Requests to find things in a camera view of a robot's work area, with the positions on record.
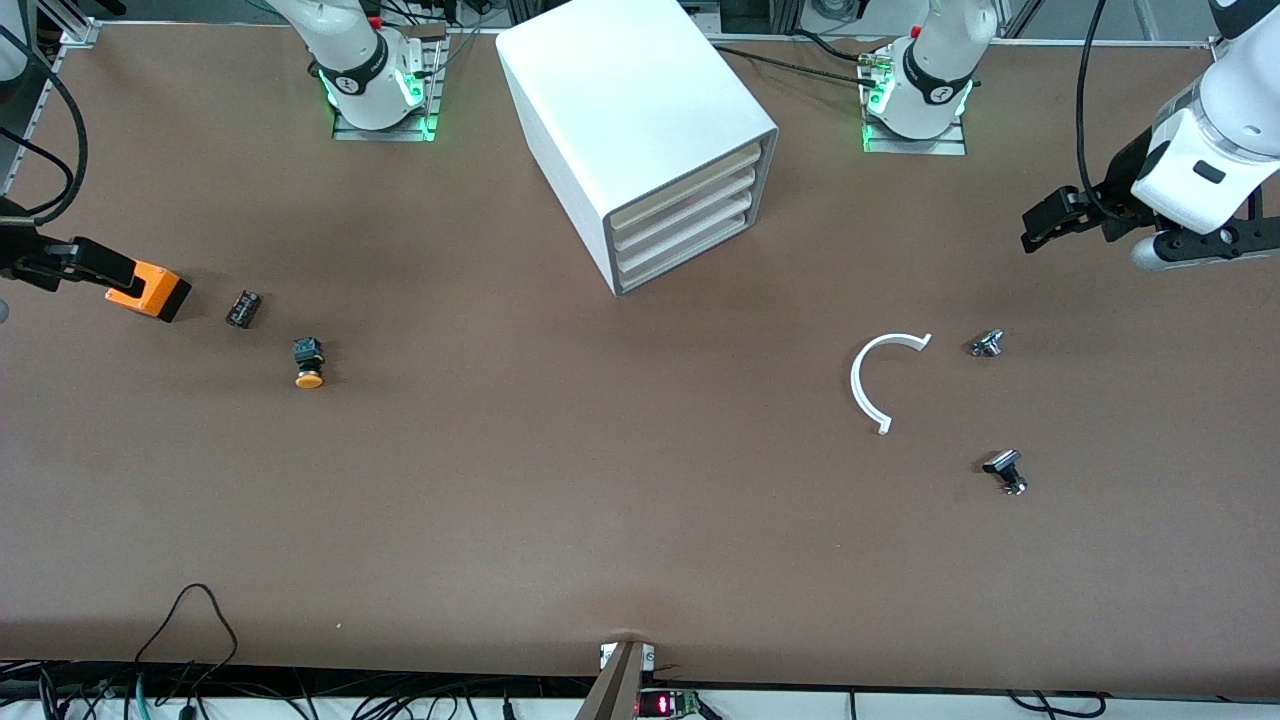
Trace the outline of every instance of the metal fastener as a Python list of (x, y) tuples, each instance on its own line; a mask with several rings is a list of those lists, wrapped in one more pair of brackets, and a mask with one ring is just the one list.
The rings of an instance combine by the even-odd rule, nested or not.
[(1027, 492), (1027, 478), (1019, 475), (1018, 466), (1014, 465), (1021, 457), (1023, 454), (1016, 450), (1005, 450), (983, 462), (982, 470), (992, 475), (1000, 475), (1000, 479), (1005, 482), (1005, 495), (1023, 495)]
[(993, 329), (989, 333), (974, 341), (969, 351), (973, 352), (974, 357), (982, 357), (983, 355), (986, 355), (987, 357), (995, 357), (1001, 352), (1000, 340), (1002, 337), (1005, 337), (1005, 331), (998, 328)]

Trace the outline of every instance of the cable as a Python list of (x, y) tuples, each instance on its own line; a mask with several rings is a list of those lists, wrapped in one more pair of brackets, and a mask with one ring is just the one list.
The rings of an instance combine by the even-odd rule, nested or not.
[(384, 1), (385, 3), (392, 3), (392, 5), (389, 8), (387, 5), (383, 5), (381, 3), (379, 3), (379, 5), (384, 10), (390, 10), (392, 13), (399, 14), (402, 18), (404, 18), (406, 20), (408, 20), (408, 24), (411, 24), (411, 26), (421, 24), (419, 22), (419, 19), (417, 19), (419, 18), (417, 13), (408, 12), (408, 0), (401, 0), (402, 3), (404, 3), (404, 9), (403, 10), (396, 6), (396, 0), (384, 0)]
[(195, 666), (196, 666), (195, 660), (188, 660), (187, 664), (182, 666), (182, 674), (178, 675), (178, 679), (173, 682), (173, 685), (169, 688), (169, 694), (163, 697), (156, 697), (152, 701), (155, 702), (156, 707), (163, 707), (166, 702), (173, 700), (175, 694), (178, 694), (178, 688), (180, 688), (182, 684), (187, 680), (187, 673), (191, 673), (191, 669)]
[[(115, 673), (111, 673), (111, 676), (108, 678), (105, 683), (99, 685), (97, 694), (93, 697), (93, 700), (91, 702), (86, 701), (88, 702), (88, 707), (84, 710), (84, 716), (81, 720), (97, 720), (97, 710), (96, 710), (97, 703), (101, 702), (104, 697), (106, 697), (106, 693), (111, 689), (111, 683), (119, 675), (120, 670), (116, 670)], [(81, 685), (81, 697), (83, 696), (84, 696), (84, 687)]]
[(188, 706), (191, 705), (192, 698), (195, 697), (197, 689), (200, 688), (200, 683), (202, 683), (206, 678), (209, 678), (209, 675), (211, 675), (216, 670), (220, 670), (224, 665), (230, 662), (232, 659), (236, 657), (236, 651), (239, 650), (239, 638), (236, 637), (236, 630), (232, 629), (232, 624), (228, 623), (227, 616), (223, 615), (223, 609), (218, 605), (218, 596), (214, 594), (214, 591), (209, 589), (209, 585), (206, 585), (205, 583), (191, 583), (187, 587), (178, 591), (178, 597), (173, 600), (173, 605), (169, 607), (169, 614), (164, 616), (164, 621), (160, 623), (160, 626), (156, 628), (156, 632), (151, 633), (151, 637), (147, 638), (147, 642), (142, 643), (142, 647), (138, 648), (138, 652), (133, 655), (134, 665), (142, 661), (142, 653), (145, 653), (147, 648), (151, 647), (151, 643), (154, 643), (155, 639), (160, 637), (160, 633), (163, 633), (164, 629), (169, 626), (169, 621), (173, 620), (173, 614), (178, 611), (178, 605), (182, 603), (183, 596), (186, 596), (187, 592), (192, 589), (198, 589), (204, 592), (206, 596), (209, 596), (209, 603), (214, 606), (214, 615), (218, 616), (218, 621), (221, 623), (223, 629), (227, 630), (227, 635), (232, 639), (232, 651), (227, 653), (227, 657), (224, 657), (221, 662), (214, 665), (209, 670), (205, 670), (205, 673), (200, 678), (197, 678), (196, 682), (191, 685), (191, 689), (187, 691)]
[(799, 35), (800, 37), (808, 37), (809, 40), (813, 41), (814, 45), (817, 45), (818, 47), (822, 47), (822, 50), (824, 53), (827, 53), (828, 55), (835, 55), (836, 58), (840, 58), (841, 60), (849, 60), (850, 63), (861, 63), (863, 61), (863, 55), (850, 55), (849, 53), (841, 53), (840, 50), (836, 50), (835, 47), (832, 47), (831, 44), (827, 42), (826, 40), (823, 40), (822, 36), (818, 35), (817, 32), (809, 32), (809, 31), (806, 31), (804, 28), (799, 28), (799, 27), (795, 28), (791, 32), (794, 32), (795, 35)]
[(403, 15), (403, 18), (410, 22), (410, 24), (415, 24), (416, 26), (416, 24), (419, 24), (417, 20), (444, 20), (445, 19), (443, 15), (424, 15), (424, 14), (420, 14), (420, 13), (411, 13), (411, 12), (408, 12), (408, 0), (399, 0), (399, 1), (404, 3), (404, 9), (403, 10), (401, 10), (396, 5), (388, 5), (388, 3), (394, 3), (396, 0), (376, 0), (376, 1), (378, 1), (378, 6), (379, 8), (381, 8), (383, 10), (388, 10), (388, 12), (396, 13), (398, 15)]
[(59, 79), (58, 73), (49, 67), (45, 59), (31, 47), (27, 47), (26, 42), (18, 40), (18, 37), (4, 26), (0, 26), (0, 37), (8, 40), (9, 45), (20, 50), (32, 64), (40, 68), (40, 72), (44, 73), (50, 85), (54, 86), (54, 90), (63, 96), (63, 101), (67, 102), (67, 109), (72, 114), (72, 122), (76, 124), (76, 176), (72, 179), (70, 187), (67, 188), (67, 193), (58, 202), (58, 206), (50, 210), (47, 215), (33, 218), (35, 224), (42, 225), (65, 213), (76, 200), (76, 196), (79, 195), (79, 188), (84, 183), (84, 169), (88, 167), (88, 132), (84, 129), (84, 117), (81, 115), (79, 105), (76, 104), (76, 99), (72, 97), (70, 91), (67, 90), (67, 86), (63, 85), (61, 79)]
[(1048, 700), (1044, 697), (1044, 693), (1039, 691), (1032, 691), (1032, 694), (1036, 696), (1036, 700), (1041, 701), (1038, 706), (1032, 705), (1029, 702), (1024, 702), (1021, 698), (1018, 697), (1018, 693), (1015, 693), (1014, 691), (1005, 691), (1005, 692), (1009, 693), (1009, 700), (1018, 703), (1018, 707), (1021, 707), (1023, 710), (1030, 710), (1032, 712), (1043, 712), (1048, 715), (1048, 720), (1056, 720), (1059, 715), (1064, 717), (1079, 717), (1080, 720), (1092, 720), (1093, 717), (1101, 717), (1102, 714), (1107, 711), (1107, 700), (1101, 694), (1097, 696), (1098, 700), (1097, 710), (1093, 710), (1091, 712), (1076, 712), (1074, 710), (1062, 710), (1061, 707), (1055, 707), (1050, 705)]
[(462, 688), (462, 697), (467, 701), (467, 710), (471, 711), (471, 720), (480, 720), (476, 717), (476, 706), (471, 705), (471, 693), (466, 688)]
[[(269, 700), (283, 700), (285, 702), (285, 705), (289, 706), (291, 710), (293, 710), (294, 712), (298, 714), (298, 716), (302, 717), (302, 720), (312, 720), (312, 717), (307, 717), (306, 712), (302, 712), (301, 707), (298, 707), (297, 705), (293, 705), (292, 700), (284, 697), (282, 693), (278, 693), (278, 692), (275, 692), (274, 689), (271, 689), (271, 688), (269, 688), (266, 685), (262, 685), (262, 684), (259, 684), (259, 683), (220, 683), (220, 684), (223, 684), (223, 685), (225, 685), (228, 688), (236, 688), (236, 689), (239, 689), (241, 685), (262, 688), (264, 691), (266, 691), (266, 692), (269, 692), (271, 694), (269, 694), (269, 696), (253, 696), (253, 693), (244, 693), (243, 689), (241, 689), (241, 692), (244, 693), (244, 694), (247, 694), (247, 696), (251, 696), (251, 697), (262, 697), (262, 698), (269, 698)], [(311, 714), (315, 715), (315, 706), (311, 706)]]
[(1093, 190), (1089, 182), (1089, 168), (1084, 158), (1084, 78), (1089, 72), (1089, 51), (1093, 49), (1093, 36), (1098, 32), (1098, 20), (1102, 19), (1102, 8), (1107, 0), (1098, 0), (1093, 9), (1093, 18), (1089, 20), (1089, 29), (1084, 33), (1084, 47), (1080, 49), (1080, 74), (1075, 78), (1075, 163), (1080, 169), (1080, 184), (1084, 186), (1084, 195), (1103, 215), (1117, 223), (1130, 224), (1120, 215), (1102, 206), (1102, 199)]
[(54, 680), (45, 671), (44, 666), (40, 667), (40, 676), (36, 679), (36, 694), (40, 696), (40, 710), (45, 716), (45, 720), (58, 720), (58, 703), (54, 700)]
[(804, 65), (796, 65), (792, 63), (786, 63), (774, 58), (765, 58), (764, 55), (756, 55), (754, 53), (745, 53), (742, 50), (735, 50), (733, 47), (724, 47), (723, 45), (717, 45), (717, 50), (721, 53), (727, 53), (730, 55), (737, 55), (739, 58), (746, 58), (749, 60), (759, 60), (762, 63), (768, 63), (771, 65), (777, 65), (780, 68), (786, 68), (788, 70), (795, 70), (797, 73), (809, 73), (812, 76), (826, 77), (831, 79), (838, 79), (844, 82), (851, 82), (854, 85), (860, 85), (863, 87), (874, 87), (876, 82), (870, 78), (859, 78), (854, 76), (842, 76), (840, 73), (828, 73), (827, 70), (819, 70), (817, 68), (806, 68)]
[(244, 4), (248, 5), (250, 8), (253, 8), (255, 10), (257, 10), (260, 13), (270, 13), (270, 14), (278, 17), (278, 18), (284, 18), (284, 15), (282, 15), (280, 13), (276, 13), (273, 8), (269, 8), (266, 5), (259, 5), (253, 0), (244, 0)]
[(452, 694), (435, 696), (435, 698), (431, 700), (431, 705), (426, 708), (426, 720), (431, 720), (431, 714), (435, 712), (435, 703), (440, 702), (440, 697), (448, 697), (449, 700), (453, 701), (453, 710), (449, 711), (449, 716), (445, 717), (444, 720), (453, 720), (453, 716), (458, 714), (458, 698), (453, 697)]
[(462, 54), (462, 51), (466, 49), (466, 46), (470, 45), (471, 41), (475, 40), (476, 35), (480, 33), (480, 28), (484, 27), (484, 24), (488, 23), (488, 22), (489, 20), (479, 20), (479, 22), (476, 22), (475, 27), (471, 28), (471, 32), (467, 33), (467, 37), (458, 45), (458, 49), (457, 50), (449, 50), (449, 56), (445, 58), (443, 63), (440, 63), (440, 67), (435, 68), (434, 70), (426, 70), (426, 72), (424, 72), (422, 73), (422, 78), (425, 79), (425, 78), (429, 78), (429, 77), (431, 77), (434, 74), (439, 74), (444, 68), (448, 68), (449, 63), (452, 63), (454, 58), (457, 58), (458, 55)]
[[(133, 682), (133, 697), (138, 701), (138, 715), (142, 720), (151, 720), (151, 711), (147, 710), (147, 698), (142, 694), (142, 674), (138, 673), (137, 679)], [(128, 703), (129, 698), (125, 697), (124, 702)]]
[(311, 702), (311, 693), (308, 693), (307, 687), (302, 684), (302, 674), (298, 673), (297, 667), (293, 669), (293, 676), (298, 679), (298, 689), (302, 691), (302, 697), (307, 698), (307, 707), (311, 710), (311, 720), (320, 720), (320, 714), (316, 712), (316, 703)]

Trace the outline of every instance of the white c-shaped part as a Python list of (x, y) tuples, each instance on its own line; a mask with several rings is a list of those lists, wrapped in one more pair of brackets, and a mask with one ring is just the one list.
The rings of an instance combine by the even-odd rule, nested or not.
[(867, 393), (863, 392), (863, 359), (867, 357), (867, 352), (870, 351), (870, 348), (879, 347), (882, 345), (905, 345), (919, 352), (920, 350), (924, 350), (925, 345), (929, 345), (929, 340), (932, 338), (933, 336), (929, 333), (924, 333), (924, 337), (915, 337), (914, 334), (906, 333), (882, 334), (868, 342), (867, 346), (863, 347), (861, 352), (858, 354), (858, 357), (854, 359), (854, 366), (849, 370), (849, 384), (854, 388), (854, 400), (858, 401), (858, 406), (863, 409), (863, 413), (867, 413), (868, 418), (879, 423), (879, 434), (883, 436), (888, 433), (888, 427), (893, 423), (893, 418), (881, 413), (874, 405), (872, 405), (870, 400), (867, 400)]

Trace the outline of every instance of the orange block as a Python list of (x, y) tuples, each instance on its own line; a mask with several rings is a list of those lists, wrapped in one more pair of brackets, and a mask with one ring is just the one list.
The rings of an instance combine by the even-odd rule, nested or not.
[(191, 283), (179, 278), (173, 270), (141, 260), (137, 261), (133, 275), (143, 282), (142, 297), (129, 297), (113, 288), (106, 291), (106, 299), (134, 313), (172, 323), (178, 307), (191, 292)]

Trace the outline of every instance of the brown mat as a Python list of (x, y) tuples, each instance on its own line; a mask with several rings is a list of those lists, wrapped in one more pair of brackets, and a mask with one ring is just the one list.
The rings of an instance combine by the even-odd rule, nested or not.
[[(436, 142), (378, 145), (326, 140), (288, 29), (106, 28), (49, 232), (196, 290), (164, 325), (0, 286), (0, 651), (131, 657), (202, 580), (244, 662), (590, 673), (630, 632), (689, 679), (1280, 692), (1280, 265), (1023, 255), (1078, 182), (1076, 58), (992, 49), (964, 159), (864, 155), (847, 86), (731, 59), (781, 127), (760, 223), (614, 300), (492, 37)], [(1097, 177), (1206, 61), (1096, 51)], [(56, 100), (36, 140), (73, 156)], [(29, 159), (15, 196), (55, 181)], [(849, 364), (886, 332), (934, 340), (869, 357), (879, 437)], [(977, 470), (1005, 447), (1024, 497)], [(154, 650), (225, 641), (192, 600)]]

